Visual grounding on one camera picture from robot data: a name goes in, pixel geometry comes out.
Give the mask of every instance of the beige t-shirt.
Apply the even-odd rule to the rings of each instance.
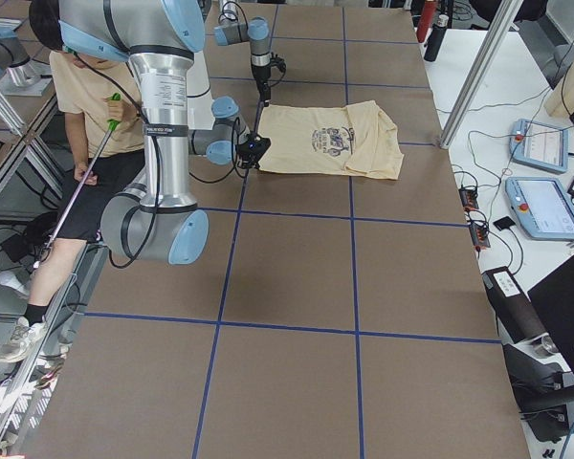
[[[397,180],[404,155],[398,128],[374,100],[343,108],[270,105],[259,133],[272,145],[261,170]]]
[[[59,110],[85,115],[88,152],[92,157],[108,129],[108,109],[104,99],[110,98],[115,93],[121,94],[121,90],[91,70],[75,67],[60,53],[51,52],[49,62]],[[141,102],[136,82],[124,63],[99,71],[113,78],[134,100]],[[121,99],[128,101],[125,94],[121,94]],[[142,148],[144,148],[142,122],[139,119],[123,121],[111,135],[100,156],[105,158]]]

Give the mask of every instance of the hair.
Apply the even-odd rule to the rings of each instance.
[[[59,27],[59,0],[32,0],[28,15],[38,41],[50,50],[61,51],[64,42]]]

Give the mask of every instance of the leg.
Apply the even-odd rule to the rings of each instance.
[[[47,307],[55,292],[68,280],[85,244],[81,239],[57,238],[54,241],[47,259],[33,275],[26,313],[17,320],[9,341],[0,348],[1,362],[24,360],[34,345],[47,335],[47,324],[43,320]]]
[[[30,288],[30,304],[47,307],[55,292],[70,276],[78,253],[87,242],[81,239],[62,239],[54,241],[53,249],[47,259],[33,274]]]

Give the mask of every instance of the hand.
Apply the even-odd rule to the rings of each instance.
[[[132,121],[136,119],[138,111],[136,107],[125,100],[111,100],[105,98],[108,108],[108,119],[115,121]]]
[[[87,171],[87,163],[77,163],[75,164],[75,180],[80,182],[83,179],[83,175]],[[87,180],[85,181],[86,185],[94,186],[98,184],[98,176],[91,172]]]

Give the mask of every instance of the white sneaker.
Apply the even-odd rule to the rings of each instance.
[[[35,323],[32,327],[25,317],[20,317],[11,338],[0,347],[0,362],[14,363],[30,355],[34,345],[47,335],[47,323]]]

